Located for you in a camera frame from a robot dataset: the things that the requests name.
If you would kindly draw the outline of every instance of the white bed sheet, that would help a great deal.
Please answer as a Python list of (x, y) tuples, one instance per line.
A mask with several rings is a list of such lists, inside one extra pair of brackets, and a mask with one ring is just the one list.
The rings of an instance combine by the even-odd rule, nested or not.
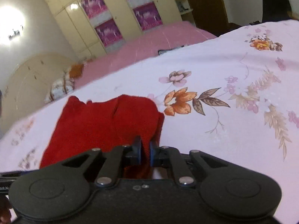
[[(271, 176), (283, 191), (275, 217), (283, 224), (295, 224), (299, 221), (298, 35), (297, 21), (242, 27), (141, 61), (72, 95), (84, 102), (103, 102), (121, 94), (149, 96), (163, 112), (165, 102), (175, 102), (164, 101), (171, 99), (171, 92), (186, 91), (185, 97), (177, 99), (180, 103), (169, 106), (166, 113), (188, 114), (165, 116), (160, 145), (176, 147), (182, 153), (199, 149)], [(261, 41), (249, 42), (258, 36)], [(203, 115), (196, 112), (192, 101), (183, 102), (215, 88), (220, 89), (210, 97), (230, 108), (214, 99), (206, 102), (223, 106), (201, 102), (201, 108), (197, 102), (196, 109), (204, 111)], [(54, 102), (13, 125), (0, 141), (0, 172), (38, 168), (66, 101)]]

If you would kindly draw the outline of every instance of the brown door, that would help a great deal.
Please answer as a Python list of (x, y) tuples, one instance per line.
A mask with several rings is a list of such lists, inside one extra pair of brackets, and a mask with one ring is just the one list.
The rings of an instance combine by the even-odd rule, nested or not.
[(228, 19), (223, 0), (189, 0), (198, 28), (216, 36), (228, 31)]

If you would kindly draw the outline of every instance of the orange flower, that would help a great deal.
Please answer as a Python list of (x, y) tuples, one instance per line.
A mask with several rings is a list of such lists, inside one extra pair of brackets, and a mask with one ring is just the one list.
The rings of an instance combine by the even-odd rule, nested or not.
[[(189, 114), (191, 112), (191, 106), (186, 102), (191, 101), (197, 96), (196, 92), (186, 92), (187, 87), (175, 92), (168, 93), (165, 96), (164, 104), (167, 107), (164, 113), (169, 116), (174, 116), (175, 113), (178, 114)], [(171, 100), (175, 99), (175, 103), (170, 104)]]
[(255, 47), (258, 50), (269, 50), (269, 41), (267, 40), (254, 40), (252, 41), (252, 44), (250, 44), (251, 47)]

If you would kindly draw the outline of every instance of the folded red fabric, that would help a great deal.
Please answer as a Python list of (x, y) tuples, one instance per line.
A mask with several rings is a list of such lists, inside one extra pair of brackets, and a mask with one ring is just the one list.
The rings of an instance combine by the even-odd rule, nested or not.
[(115, 146), (132, 144), (135, 137), (140, 136), (147, 161), (138, 170), (134, 168), (134, 177), (145, 178), (150, 169), (149, 143), (151, 139), (159, 143), (163, 121), (164, 115), (148, 98), (121, 95), (107, 102), (88, 101), (85, 104), (71, 96), (57, 122), (40, 167), (96, 147), (103, 152), (111, 151)]

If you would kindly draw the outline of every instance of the bright light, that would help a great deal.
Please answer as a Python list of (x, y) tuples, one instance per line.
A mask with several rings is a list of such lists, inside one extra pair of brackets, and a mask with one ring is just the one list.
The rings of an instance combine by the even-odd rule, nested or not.
[(0, 18), (0, 43), (10, 44), (8, 36), (12, 36), (17, 30), (22, 32), (24, 16), (19, 10), (5, 6), (0, 8)]
[(71, 10), (76, 10), (76, 9), (78, 9), (78, 5), (77, 4), (71, 4), (71, 6), (70, 6), (70, 8), (71, 8)]

